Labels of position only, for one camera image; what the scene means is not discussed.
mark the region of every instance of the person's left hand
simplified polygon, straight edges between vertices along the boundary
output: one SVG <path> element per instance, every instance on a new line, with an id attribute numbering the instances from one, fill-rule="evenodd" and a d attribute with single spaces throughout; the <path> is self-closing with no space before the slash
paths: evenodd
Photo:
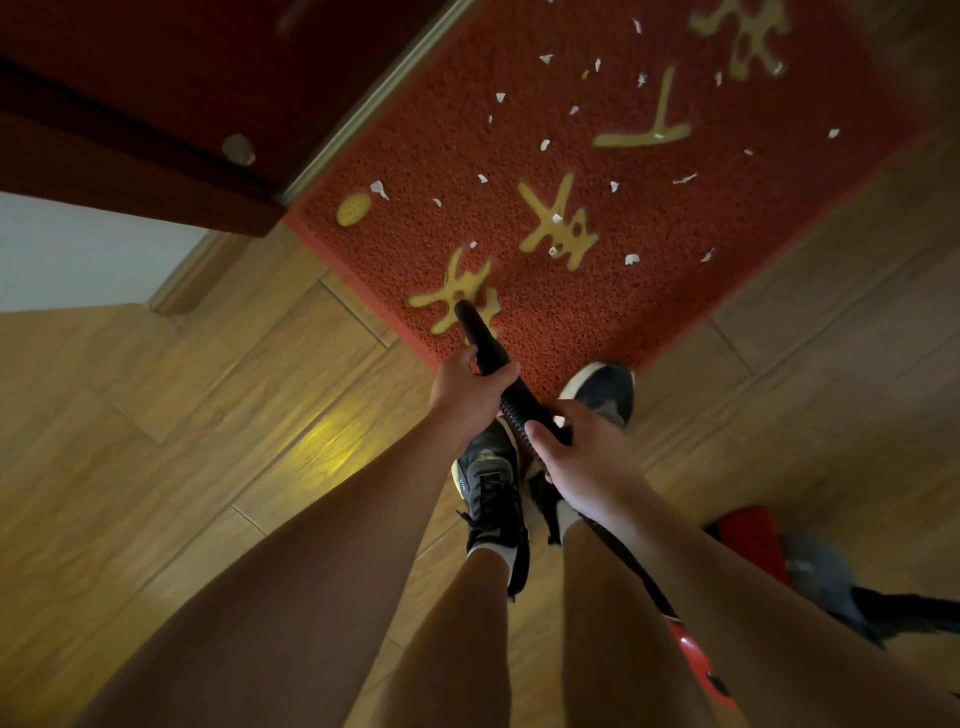
<path id="1" fill-rule="evenodd" d="M 440 365 L 427 415 L 453 428 L 464 445 L 493 421 L 500 409 L 500 395 L 520 376 L 515 361 L 490 376 L 475 374 L 470 362 L 476 354 L 475 346 L 464 347 Z"/>

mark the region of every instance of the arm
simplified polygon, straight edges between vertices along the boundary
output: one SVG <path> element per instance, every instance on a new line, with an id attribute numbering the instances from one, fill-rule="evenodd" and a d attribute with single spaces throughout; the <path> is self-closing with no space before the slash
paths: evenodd
<path id="1" fill-rule="evenodd" d="M 711 539 L 647 484 L 620 431 L 558 403 L 571 447 L 528 424 L 558 490 L 630 549 L 754 725 L 960 725 L 960 704 Z"/>
<path id="2" fill-rule="evenodd" d="M 77 726 L 339 726 L 393 618 L 450 463 L 519 368 L 446 361 L 410 432 L 214 579 Z"/>

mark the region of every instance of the person's left arm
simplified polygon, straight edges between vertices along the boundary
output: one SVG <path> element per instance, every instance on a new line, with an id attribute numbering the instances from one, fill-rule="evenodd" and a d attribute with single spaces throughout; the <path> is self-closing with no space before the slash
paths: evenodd
<path id="1" fill-rule="evenodd" d="M 519 374 L 475 375 L 474 355 L 447 360 L 418 425 L 183 605 L 75 725 L 341 725 L 450 464 Z"/>

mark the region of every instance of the forearm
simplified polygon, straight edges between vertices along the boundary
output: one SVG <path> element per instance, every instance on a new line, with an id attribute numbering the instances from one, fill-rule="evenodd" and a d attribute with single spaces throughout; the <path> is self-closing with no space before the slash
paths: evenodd
<path id="1" fill-rule="evenodd" d="M 646 487 L 612 523 L 755 725 L 960 722 L 956 701 L 719 545 Z"/>
<path id="2" fill-rule="evenodd" d="M 177 612 L 79 725 L 340 725 L 464 443 L 428 417 Z"/>

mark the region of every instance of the metal threshold strip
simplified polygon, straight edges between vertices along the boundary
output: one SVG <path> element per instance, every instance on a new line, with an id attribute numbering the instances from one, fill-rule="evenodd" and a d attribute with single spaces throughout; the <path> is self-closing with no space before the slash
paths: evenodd
<path id="1" fill-rule="evenodd" d="M 391 66 L 381 76 L 367 95 L 347 114 L 337 130 L 331 134 L 316 154 L 304 165 L 296 177 L 276 195 L 276 199 L 289 207 L 297 197 L 329 166 L 329 164 L 347 146 L 380 106 L 407 79 L 425 59 L 437 43 L 463 17 L 476 0 L 452 0 L 427 26 L 420 35 L 408 45 Z"/>

